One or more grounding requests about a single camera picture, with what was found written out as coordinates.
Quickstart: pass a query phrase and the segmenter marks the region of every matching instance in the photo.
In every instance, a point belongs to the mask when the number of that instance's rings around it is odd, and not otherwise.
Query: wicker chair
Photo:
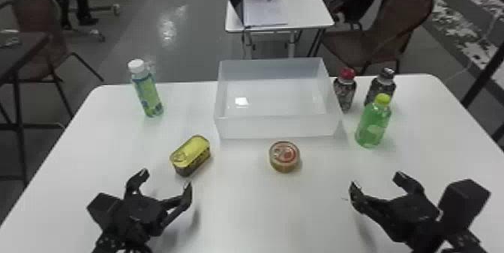
[[[59,24],[59,7],[54,0],[8,0],[0,4],[2,8],[11,7],[19,32],[46,32],[50,42],[28,64],[19,70],[20,83],[54,83],[70,117],[74,116],[68,100],[63,93],[55,69],[70,56],[75,57],[100,81],[103,77],[77,53],[71,52]]]
[[[395,62],[399,73],[410,35],[429,17],[433,6],[433,0],[385,0],[368,30],[326,32],[322,44],[348,67],[361,68],[359,74],[372,64],[388,61]]]
[[[329,13],[332,16],[334,21],[339,21],[338,14],[341,11],[344,11],[344,8],[351,8],[353,5],[358,5],[358,7],[352,11],[352,15],[349,17],[345,17],[345,23],[347,23],[350,29],[354,29],[355,27],[359,30],[362,30],[362,24],[360,20],[366,14],[368,8],[372,5],[373,0],[323,0],[325,6],[328,8]],[[313,42],[308,50],[308,57],[312,56],[314,50],[318,51],[320,47],[320,38],[325,33],[325,29],[319,29],[316,34]]]

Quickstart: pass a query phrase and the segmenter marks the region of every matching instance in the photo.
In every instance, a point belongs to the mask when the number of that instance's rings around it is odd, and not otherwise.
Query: small bottle
[[[378,77],[375,77],[369,86],[369,91],[367,92],[366,99],[364,100],[364,106],[373,102],[375,97],[379,93],[385,93],[392,99],[395,90],[394,83],[394,70],[391,68],[383,68]]]
[[[355,77],[356,73],[353,69],[344,68],[341,70],[340,77],[334,79],[334,92],[340,102],[343,113],[346,113],[352,106],[353,96],[357,89],[357,83],[354,80]]]
[[[366,148],[380,144],[392,114],[390,100],[389,95],[379,93],[373,102],[366,105],[355,131],[355,141],[358,144]]]
[[[142,59],[133,59],[127,64],[127,67],[130,69],[131,82],[135,86],[145,114],[149,117],[162,114],[163,104],[159,100],[154,77],[145,62]]]

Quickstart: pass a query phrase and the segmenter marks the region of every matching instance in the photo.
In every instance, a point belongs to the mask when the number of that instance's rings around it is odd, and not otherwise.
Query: can lid
[[[146,64],[142,59],[133,59],[128,62],[127,68],[132,74],[138,74],[146,69]]]
[[[382,71],[379,73],[379,75],[387,80],[392,80],[394,78],[394,70],[391,68],[383,68]]]
[[[385,94],[385,93],[379,93],[375,99],[374,103],[380,104],[380,105],[389,105],[390,104],[390,95]]]
[[[289,141],[278,141],[269,149],[271,166],[281,172],[289,173],[299,165],[299,149]]]
[[[341,70],[341,78],[344,80],[353,80],[356,77],[356,72],[352,68],[344,68]]]

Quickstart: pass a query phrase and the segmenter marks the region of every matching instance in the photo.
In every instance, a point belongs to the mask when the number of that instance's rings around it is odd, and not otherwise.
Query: paper
[[[245,26],[286,25],[281,0],[244,0]]]

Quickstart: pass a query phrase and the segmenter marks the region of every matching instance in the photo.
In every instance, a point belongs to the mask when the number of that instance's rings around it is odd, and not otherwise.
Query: white bottle cap
[[[127,67],[132,74],[138,74],[146,69],[146,64],[142,59],[133,59],[127,64]]]

